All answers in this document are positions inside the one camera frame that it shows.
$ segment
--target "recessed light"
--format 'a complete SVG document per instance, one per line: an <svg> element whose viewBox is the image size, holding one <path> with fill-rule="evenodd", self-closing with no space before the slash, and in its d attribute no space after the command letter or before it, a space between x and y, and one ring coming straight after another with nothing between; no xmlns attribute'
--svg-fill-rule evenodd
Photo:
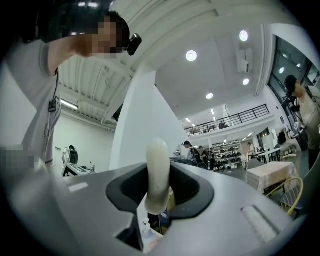
<svg viewBox="0 0 320 256"><path fill-rule="evenodd" d="M249 78L246 78L243 80L242 84L246 86L247 84L249 84L249 82L250 82Z"/></svg>
<svg viewBox="0 0 320 256"><path fill-rule="evenodd" d="M97 7L98 7L98 3L96 3L96 2L89 2L89 3L88 3L88 6L91 7L91 8L97 8Z"/></svg>
<svg viewBox="0 0 320 256"><path fill-rule="evenodd" d="M206 96L206 98L207 98L208 100L212 99L213 97L214 97L214 95L213 95L212 93L209 93L209 94Z"/></svg>
<svg viewBox="0 0 320 256"><path fill-rule="evenodd" d="M197 53L194 50L190 50L185 55L186 59L190 62L194 62L197 59Z"/></svg>
<svg viewBox="0 0 320 256"><path fill-rule="evenodd" d="M242 42L247 41L247 40L248 40L248 33L247 33L247 31L242 30L242 31L240 32L240 34L239 34L239 37L240 37L240 40L241 40Z"/></svg>

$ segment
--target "fluorescent light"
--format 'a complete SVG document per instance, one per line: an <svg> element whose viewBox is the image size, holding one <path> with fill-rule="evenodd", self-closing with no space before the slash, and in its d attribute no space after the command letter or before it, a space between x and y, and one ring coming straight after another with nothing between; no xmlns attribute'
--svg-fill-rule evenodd
<svg viewBox="0 0 320 256"><path fill-rule="evenodd" d="M78 106L74 105L70 102L65 101L64 99L61 99L61 104L68 106L69 108L72 108L74 110L78 110Z"/></svg>
<svg viewBox="0 0 320 256"><path fill-rule="evenodd" d="M88 3L88 6L89 7L92 7L92 8L97 8L98 7L98 4L96 2L89 2Z"/></svg>
<svg viewBox="0 0 320 256"><path fill-rule="evenodd" d="M188 61L194 62L197 59L198 55L194 50L190 50L186 53L185 57Z"/></svg>
<svg viewBox="0 0 320 256"><path fill-rule="evenodd" d="M249 84L249 82L250 82L250 80L248 78L246 78L246 79L243 80L242 84L244 86L246 86L247 84Z"/></svg>
<svg viewBox="0 0 320 256"><path fill-rule="evenodd" d="M239 37L240 37L240 40L242 41L242 42L245 42L245 41L247 41L248 40L248 33L247 33L247 31L245 31L245 30L242 30L241 32L240 32L240 34L239 34Z"/></svg>
<svg viewBox="0 0 320 256"><path fill-rule="evenodd" d="M213 97L214 97L214 95L213 95L212 93L209 93L209 94L206 96L207 100L210 100L210 99L212 99Z"/></svg>

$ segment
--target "joystick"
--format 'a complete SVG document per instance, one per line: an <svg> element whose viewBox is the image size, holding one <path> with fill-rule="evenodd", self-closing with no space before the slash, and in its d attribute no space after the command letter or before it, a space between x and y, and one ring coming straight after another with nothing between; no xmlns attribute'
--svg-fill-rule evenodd
<svg viewBox="0 0 320 256"><path fill-rule="evenodd" d="M145 209L152 215L163 213L169 200L170 157L167 144L157 138L146 148L149 177Z"/></svg>

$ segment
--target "table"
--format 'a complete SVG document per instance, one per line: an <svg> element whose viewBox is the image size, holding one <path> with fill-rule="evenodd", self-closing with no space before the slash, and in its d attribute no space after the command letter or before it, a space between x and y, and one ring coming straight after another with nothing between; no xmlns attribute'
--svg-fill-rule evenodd
<svg viewBox="0 0 320 256"><path fill-rule="evenodd" d="M260 157L268 156L269 157L269 163L270 163L271 162L270 161L270 155L276 153L276 158L278 159L278 162L280 162L279 151L281 151L281 149L282 149L282 147L279 147L279 148L275 148L275 149L270 150L270 151L266 151L265 153L260 154Z"/></svg>
<svg viewBox="0 0 320 256"><path fill-rule="evenodd" d="M269 162L247 170L246 183L263 194L270 186L298 176L293 162Z"/></svg>

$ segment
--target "gray machine panel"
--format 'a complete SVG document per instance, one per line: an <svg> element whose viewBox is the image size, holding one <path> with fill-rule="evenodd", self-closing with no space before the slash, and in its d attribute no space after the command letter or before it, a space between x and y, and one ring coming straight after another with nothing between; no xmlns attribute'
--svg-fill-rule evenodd
<svg viewBox="0 0 320 256"><path fill-rule="evenodd" d="M32 157L20 155L19 159L19 163L9 166L1 157L1 181L6 184L5 192L19 219L50 250L59 255L143 255L117 239L131 226L135 215L118 210L106 189L116 178L144 169L145 163L62 177L49 173L38 158L33 158L35 164L29 168ZM260 248L264 244L241 212L252 205L280 232L291 225L291 218L283 210L239 179L180 163L172 166L207 180L214 189L214 198L197 217L174 220L149 253L151 256L232 256Z"/></svg>

